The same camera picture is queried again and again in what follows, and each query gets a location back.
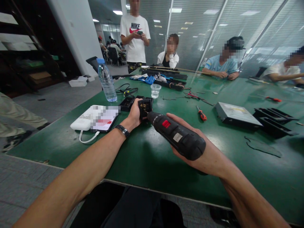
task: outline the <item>red-handled screwdriver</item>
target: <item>red-handled screwdriver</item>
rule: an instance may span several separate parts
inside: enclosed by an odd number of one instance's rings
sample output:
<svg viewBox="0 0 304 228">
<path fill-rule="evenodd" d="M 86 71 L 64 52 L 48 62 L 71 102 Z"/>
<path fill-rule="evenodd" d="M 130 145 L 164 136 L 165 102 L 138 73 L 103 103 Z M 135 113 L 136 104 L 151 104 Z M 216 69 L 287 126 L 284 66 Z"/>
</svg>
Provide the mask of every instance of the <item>red-handled screwdriver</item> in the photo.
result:
<svg viewBox="0 0 304 228">
<path fill-rule="evenodd" d="M 271 97 L 266 97 L 266 99 L 270 99 L 276 102 L 282 102 L 282 100 L 278 99 L 278 98 L 271 98 Z"/>
<path fill-rule="evenodd" d="M 197 110 L 199 111 L 199 116 L 203 121 L 207 120 L 207 117 L 205 116 L 205 114 L 203 113 L 202 110 L 200 110 L 200 108 L 198 106 L 196 106 Z"/>
</svg>

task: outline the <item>light blue shirt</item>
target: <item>light blue shirt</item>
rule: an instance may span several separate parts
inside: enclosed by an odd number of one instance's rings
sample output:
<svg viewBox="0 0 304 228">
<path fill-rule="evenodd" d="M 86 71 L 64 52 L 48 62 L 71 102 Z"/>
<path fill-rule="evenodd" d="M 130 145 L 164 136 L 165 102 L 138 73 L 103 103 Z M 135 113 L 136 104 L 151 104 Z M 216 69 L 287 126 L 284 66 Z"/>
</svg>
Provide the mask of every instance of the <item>light blue shirt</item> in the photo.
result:
<svg viewBox="0 0 304 228">
<path fill-rule="evenodd" d="M 226 72 L 228 75 L 238 71 L 238 63 L 233 61 L 232 59 L 227 60 L 222 66 L 219 64 L 219 56 L 215 55 L 209 58 L 206 62 L 204 68 L 216 71 L 216 72 Z"/>
</svg>

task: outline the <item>wristwatch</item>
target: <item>wristwatch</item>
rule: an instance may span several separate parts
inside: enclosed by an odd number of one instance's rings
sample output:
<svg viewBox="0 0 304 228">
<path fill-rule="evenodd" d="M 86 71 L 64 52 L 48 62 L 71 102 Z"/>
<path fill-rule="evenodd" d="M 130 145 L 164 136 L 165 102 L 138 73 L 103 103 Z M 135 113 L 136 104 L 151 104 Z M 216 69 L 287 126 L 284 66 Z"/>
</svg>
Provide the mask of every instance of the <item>wristwatch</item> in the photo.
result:
<svg viewBox="0 0 304 228">
<path fill-rule="evenodd" d="M 121 130 L 121 132 L 125 135 L 126 138 L 128 138 L 130 136 L 130 133 L 128 132 L 127 129 L 125 129 L 122 125 L 116 125 L 114 128 L 117 128 L 119 130 Z"/>
</svg>

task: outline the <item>red trigger button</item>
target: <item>red trigger button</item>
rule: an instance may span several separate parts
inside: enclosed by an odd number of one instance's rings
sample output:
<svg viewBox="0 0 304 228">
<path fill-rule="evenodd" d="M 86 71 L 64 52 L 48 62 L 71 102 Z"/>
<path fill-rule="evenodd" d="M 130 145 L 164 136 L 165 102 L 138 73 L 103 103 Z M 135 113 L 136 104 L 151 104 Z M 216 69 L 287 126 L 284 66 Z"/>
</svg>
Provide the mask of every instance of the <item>red trigger button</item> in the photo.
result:
<svg viewBox="0 0 304 228">
<path fill-rule="evenodd" d="M 171 123 L 170 123 L 169 121 L 165 120 L 165 121 L 162 123 L 162 125 L 163 125 L 165 128 L 168 128 L 168 127 L 171 125 Z"/>
</svg>

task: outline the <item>table surface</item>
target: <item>table surface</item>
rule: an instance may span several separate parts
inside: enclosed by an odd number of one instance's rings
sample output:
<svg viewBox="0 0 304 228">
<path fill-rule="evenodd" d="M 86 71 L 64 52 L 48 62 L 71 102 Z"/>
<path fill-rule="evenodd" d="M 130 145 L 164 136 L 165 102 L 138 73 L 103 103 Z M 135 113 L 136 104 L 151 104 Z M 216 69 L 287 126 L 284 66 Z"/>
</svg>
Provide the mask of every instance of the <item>table surface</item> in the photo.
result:
<svg viewBox="0 0 304 228">
<path fill-rule="evenodd" d="M 197 76 L 187 73 L 187 85 L 192 92 L 199 94 L 210 103 L 229 103 L 245 107 L 250 113 L 254 108 L 278 108 L 304 122 L 303 103 L 281 102 L 256 97 L 257 94 L 286 100 L 304 101 L 304 93 L 295 91 L 290 85 L 275 85 L 238 78 L 227 81 Z M 135 95 L 150 97 L 150 85 L 132 81 L 129 78 L 115 83 L 118 87 L 129 83 L 130 87 L 138 87 Z M 215 109 L 199 100 L 177 98 L 185 94 L 183 91 L 163 87 L 159 97 L 154 100 L 153 111 L 165 114 L 174 113 L 184 118 L 192 126 L 199 128 L 236 166 L 244 173 L 257 190 L 270 204 L 290 223 L 304 225 L 304 127 L 291 121 L 286 127 L 298 132 L 297 136 L 286 136 L 273 139 L 261 130 L 251 132 L 246 129 L 223 124 Z M 117 102 L 107 102 L 103 92 L 84 102 L 44 130 L 38 132 L 8 154 L 37 162 L 49 160 L 49 165 L 66 168 L 90 144 L 79 142 L 79 131 L 70 128 L 91 105 L 119 105 L 123 100 L 118 95 Z M 208 120 L 199 119 L 195 106 L 201 108 Z M 128 115 L 122 112 L 116 124 Z M 94 134 L 85 132 L 82 140 L 90 139 Z M 249 148 L 247 136 L 264 142 L 282 153 L 282 157 L 266 154 Z M 134 186 L 173 194 L 221 207 L 231 207 L 228 194 L 219 178 L 202 176 L 193 168 L 177 158 L 169 143 L 159 135 L 151 124 L 141 124 L 134 129 L 128 140 L 122 145 L 106 179 Z"/>
</svg>

